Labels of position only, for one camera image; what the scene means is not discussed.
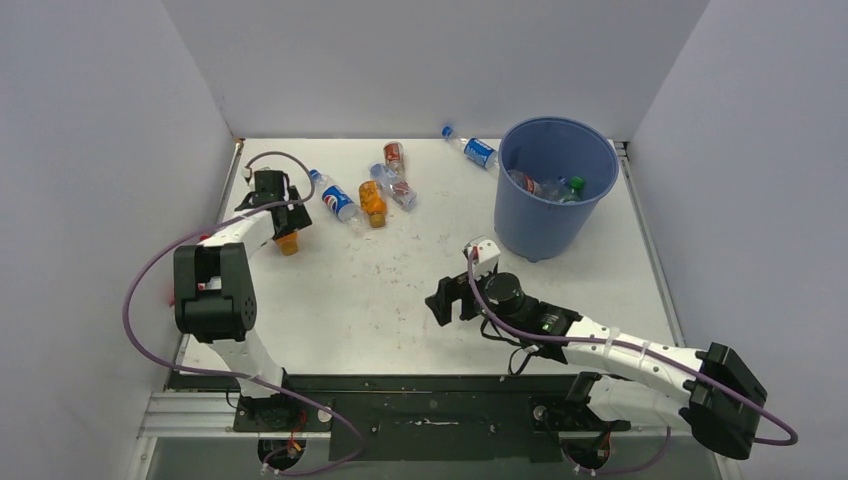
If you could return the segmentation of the green cap tea bottle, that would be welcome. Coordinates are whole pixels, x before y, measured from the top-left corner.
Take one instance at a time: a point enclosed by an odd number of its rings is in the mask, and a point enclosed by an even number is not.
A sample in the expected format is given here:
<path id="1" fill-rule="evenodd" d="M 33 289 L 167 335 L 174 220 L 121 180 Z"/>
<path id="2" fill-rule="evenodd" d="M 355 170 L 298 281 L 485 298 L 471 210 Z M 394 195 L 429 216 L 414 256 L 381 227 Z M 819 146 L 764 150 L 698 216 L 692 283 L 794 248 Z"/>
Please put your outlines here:
<path id="1" fill-rule="evenodd" d="M 516 185 L 518 185 L 527 193 L 539 198 L 544 197 L 544 187 L 539 182 L 531 178 L 529 175 L 518 170 L 509 170 L 508 175 Z"/>

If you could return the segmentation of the crushed blue label bottle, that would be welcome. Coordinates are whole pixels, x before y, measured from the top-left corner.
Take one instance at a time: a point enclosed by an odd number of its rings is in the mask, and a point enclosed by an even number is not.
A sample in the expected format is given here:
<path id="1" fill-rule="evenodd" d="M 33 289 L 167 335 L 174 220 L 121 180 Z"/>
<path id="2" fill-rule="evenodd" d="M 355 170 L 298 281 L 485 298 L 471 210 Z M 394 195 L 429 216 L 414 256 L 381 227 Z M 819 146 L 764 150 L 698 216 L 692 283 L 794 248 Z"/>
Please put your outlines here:
<path id="1" fill-rule="evenodd" d="M 549 179 L 543 182 L 541 187 L 542 198 L 555 203 L 561 203 L 567 193 L 567 186 L 562 178 Z"/>

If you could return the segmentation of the blue plastic bin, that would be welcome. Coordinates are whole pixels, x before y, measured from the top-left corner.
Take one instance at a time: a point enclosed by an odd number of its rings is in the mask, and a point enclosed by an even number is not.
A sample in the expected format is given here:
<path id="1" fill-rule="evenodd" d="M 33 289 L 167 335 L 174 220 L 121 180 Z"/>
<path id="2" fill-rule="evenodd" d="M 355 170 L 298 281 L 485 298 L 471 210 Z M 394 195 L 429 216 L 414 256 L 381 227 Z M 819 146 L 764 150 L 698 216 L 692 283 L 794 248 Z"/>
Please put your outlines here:
<path id="1" fill-rule="evenodd" d="M 554 258 L 615 185 L 619 162 L 594 128 L 568 118 L 524 120 L 503 136 L 494 231 L 530 261 Z"/>

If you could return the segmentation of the green plastic bottle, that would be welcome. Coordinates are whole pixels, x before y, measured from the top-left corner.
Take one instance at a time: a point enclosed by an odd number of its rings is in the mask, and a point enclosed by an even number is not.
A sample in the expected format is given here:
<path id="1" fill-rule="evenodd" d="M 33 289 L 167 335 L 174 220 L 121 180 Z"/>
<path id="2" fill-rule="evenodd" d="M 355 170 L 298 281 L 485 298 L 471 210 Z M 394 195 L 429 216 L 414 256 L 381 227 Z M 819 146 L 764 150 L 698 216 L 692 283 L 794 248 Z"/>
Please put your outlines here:
<path id="1" fill-rule="evenodd" d="M 560 197 L 562 203 L 578 203 L 582 201 L 582 191 L 585 180 L 580 176 L 572 176 L 568 180 L 563 179 L 563 193 Z"/>

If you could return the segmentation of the red cap red label bottle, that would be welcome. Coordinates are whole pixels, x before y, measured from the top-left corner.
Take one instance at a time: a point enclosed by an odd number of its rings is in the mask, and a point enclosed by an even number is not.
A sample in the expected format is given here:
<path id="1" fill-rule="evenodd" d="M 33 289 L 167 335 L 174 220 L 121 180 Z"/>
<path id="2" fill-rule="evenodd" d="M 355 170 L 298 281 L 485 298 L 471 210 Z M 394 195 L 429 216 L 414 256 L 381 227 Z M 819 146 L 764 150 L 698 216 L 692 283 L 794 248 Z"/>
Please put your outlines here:
<path id="1" fill-rule="evenodd" d="M 210 238 L 210 237 L 211 237 L 211 234 L 201 234 L 201 235 L 200 235 L 200 236 L 199 236 L 199 237 L 195 240 L 195 243 L 196 243 L 196 244 L 200 244 L 200 243 L 204 242 L 206 239 L 208 239 L 208 238 Z M 168 304 L 168 306 L 169 306 L 169 307 L 174 307 L 174 306 L 175 306 L 175 304 L 176 304 L 176 295 L 175 295 L 175 293 L 176 293 L 175 288 L 172 288 L 171 294 L 170 294 L 170 296 L 168 297 L 168 302 L 167 302 L 167 304 Z"/>

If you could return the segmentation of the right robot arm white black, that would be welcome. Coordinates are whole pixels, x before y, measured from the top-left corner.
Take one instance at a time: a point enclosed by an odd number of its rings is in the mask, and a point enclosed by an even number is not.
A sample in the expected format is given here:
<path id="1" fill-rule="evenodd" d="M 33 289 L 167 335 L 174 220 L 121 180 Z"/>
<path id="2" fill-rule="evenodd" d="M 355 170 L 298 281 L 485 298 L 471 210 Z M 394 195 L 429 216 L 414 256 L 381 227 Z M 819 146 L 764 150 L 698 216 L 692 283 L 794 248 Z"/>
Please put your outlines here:
<path id="1" fill-rule="evenodd" d="M 506 325 L 519 344 L 543 358 L 594 368 L 609 379 L 565 402 L 569 421 L 590 428 L 598 421 L 629 421 L 685 429 L 707 449 L 746 460 L 755 444 L 767 391 L 735 350 L 712 343 L 706 350 L 663 345 L 622 333 L 576 311 L 526 294 L 512 273 L 471 281 L 444 277 L 425 304 L 439 325 L 481 316 Z"/>

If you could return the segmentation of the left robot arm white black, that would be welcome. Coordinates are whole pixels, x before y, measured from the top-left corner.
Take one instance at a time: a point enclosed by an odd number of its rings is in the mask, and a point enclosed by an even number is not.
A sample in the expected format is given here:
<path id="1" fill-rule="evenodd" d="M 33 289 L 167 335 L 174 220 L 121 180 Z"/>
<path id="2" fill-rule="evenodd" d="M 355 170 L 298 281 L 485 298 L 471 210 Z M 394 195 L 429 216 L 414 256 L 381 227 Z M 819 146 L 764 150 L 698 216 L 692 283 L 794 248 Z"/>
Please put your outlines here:
<path id="1" fill-rule="evenodd" d="M 294 398 L 280 392 L 287 373 L 255 329 L 258 304 L 249 259 L 267 243 L 282 255 L 298 252 L 298 232 L 311 225 L 289 176 L 278 170 L 249 172 L 248 192 L 233 224 L 173 255 L 178 329 L 208 345 L 238 378 L 240 417 L 263 431 L 296 427 L 305 416 Z"/>

